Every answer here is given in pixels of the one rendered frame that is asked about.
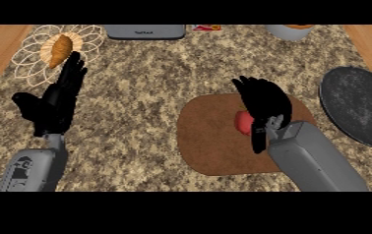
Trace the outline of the grey round pot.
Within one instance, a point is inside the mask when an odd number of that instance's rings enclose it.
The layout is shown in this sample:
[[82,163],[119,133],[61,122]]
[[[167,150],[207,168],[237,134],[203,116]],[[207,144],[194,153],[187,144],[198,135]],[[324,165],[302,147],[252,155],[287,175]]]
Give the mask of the grey round pot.
[[294,29],[286,25],[266,25],[265,27],[278,38],[286,40],[300,40],[312,31],[312,28]]

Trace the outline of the grey flat appliance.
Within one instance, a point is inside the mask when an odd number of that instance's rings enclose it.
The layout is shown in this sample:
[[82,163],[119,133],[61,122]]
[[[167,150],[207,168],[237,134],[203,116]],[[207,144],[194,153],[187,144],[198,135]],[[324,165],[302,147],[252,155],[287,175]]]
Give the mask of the grey flat appliance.
[[181,39],[187,33],[185,25],[104,25],[113,39],[169,40]]

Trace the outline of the red and white package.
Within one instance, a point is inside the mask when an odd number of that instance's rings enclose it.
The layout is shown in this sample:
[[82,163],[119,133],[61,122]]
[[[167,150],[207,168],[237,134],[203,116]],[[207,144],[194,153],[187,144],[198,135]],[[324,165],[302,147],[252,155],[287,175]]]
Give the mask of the red and white package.
[[193,25],[193,30],[203,30],[203,31],[215,31],[215,30],[222,30],[221,25]]

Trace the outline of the brown wooden cutting board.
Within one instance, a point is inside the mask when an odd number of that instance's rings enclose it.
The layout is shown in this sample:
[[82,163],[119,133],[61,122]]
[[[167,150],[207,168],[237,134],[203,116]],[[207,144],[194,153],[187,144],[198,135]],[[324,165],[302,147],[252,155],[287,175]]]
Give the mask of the brown wooden cutting board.
[[280,172],[268,151],[256,154],[250,136],[235,128],[243,111],[238,93],[207,94],[185,105],[178,120],[178,146],[196,171],[210,176]]

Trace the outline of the dark grey pan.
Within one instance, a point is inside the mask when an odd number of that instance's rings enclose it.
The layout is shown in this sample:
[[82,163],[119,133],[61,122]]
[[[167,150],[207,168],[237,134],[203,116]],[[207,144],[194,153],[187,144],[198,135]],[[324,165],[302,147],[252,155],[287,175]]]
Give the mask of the dark grey pan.
[[320,98],[334,126],[372,146],[372,72],[355,66],[331,69],[321,81]]

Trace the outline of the golden brown croissant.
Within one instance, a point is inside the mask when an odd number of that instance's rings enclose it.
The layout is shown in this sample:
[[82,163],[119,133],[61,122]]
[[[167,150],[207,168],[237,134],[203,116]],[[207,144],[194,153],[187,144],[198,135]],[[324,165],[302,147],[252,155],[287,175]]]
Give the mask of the golden brown croissant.
[[51,61],[49,67],[54,69],[69,58],[73,51],[73,41],[67,35],[61,35],[60,39],[57,40],[52,51],[51,51]]

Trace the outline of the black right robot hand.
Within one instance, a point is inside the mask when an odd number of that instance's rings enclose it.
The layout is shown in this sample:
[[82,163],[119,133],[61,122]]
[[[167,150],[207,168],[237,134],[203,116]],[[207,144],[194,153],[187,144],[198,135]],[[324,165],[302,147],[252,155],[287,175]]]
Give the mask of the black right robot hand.
[[232,79],[241,95],[241,100],[250,116],[252,146],[256,153],[266,150],[266,125],[272,118],[278,118],[275,129],[281,130],[293,120],[293,103],[286,91],[265,79],[241,76]]

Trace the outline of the red bell pepper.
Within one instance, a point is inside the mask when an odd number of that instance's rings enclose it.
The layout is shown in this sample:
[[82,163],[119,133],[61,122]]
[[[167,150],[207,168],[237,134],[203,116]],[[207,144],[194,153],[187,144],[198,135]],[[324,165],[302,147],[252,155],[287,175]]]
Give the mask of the red bell pepper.
[[252,135],[252,124],[255,118],[252,117],[247,110],[240,110],[235,114],[234,125],[237,130],[247,136]]

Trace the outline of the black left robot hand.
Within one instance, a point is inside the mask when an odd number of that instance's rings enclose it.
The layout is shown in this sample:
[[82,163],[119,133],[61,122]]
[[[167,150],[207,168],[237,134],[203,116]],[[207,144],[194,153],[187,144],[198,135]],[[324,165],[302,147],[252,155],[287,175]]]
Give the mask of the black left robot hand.
[[64,134],[69,131],[86,73],[80,53],[73,51],[58,80],[49,85],[43,97],[27,92],[14,94],[12,100],[21,109],[23,117],[35,123],[36,137]]

